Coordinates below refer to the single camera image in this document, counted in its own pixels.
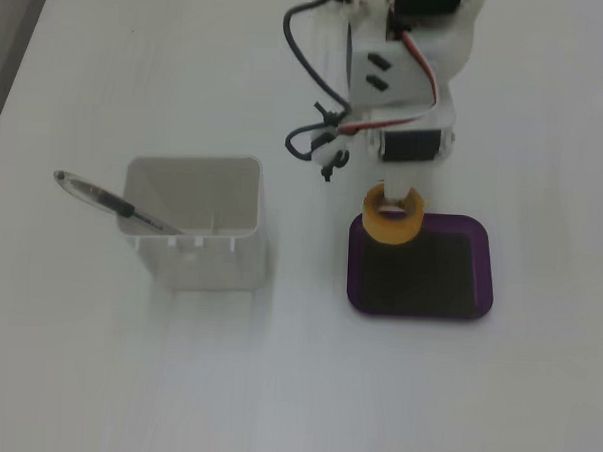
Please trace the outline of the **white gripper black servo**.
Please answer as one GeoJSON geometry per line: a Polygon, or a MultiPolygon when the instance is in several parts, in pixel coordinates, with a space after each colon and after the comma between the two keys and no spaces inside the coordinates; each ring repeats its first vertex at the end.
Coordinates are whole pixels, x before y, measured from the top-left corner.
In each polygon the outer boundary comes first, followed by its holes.
{"type": "Polygon", "coordinates": [[[385,199],[419,205],[406,164],[441,161],[452,152],[449,82],[460,60],[431,44],[381,42],[352,48],[347,69],[351,131],[367,137],[380,161],[392,163],[384,167],[385,199]]]}

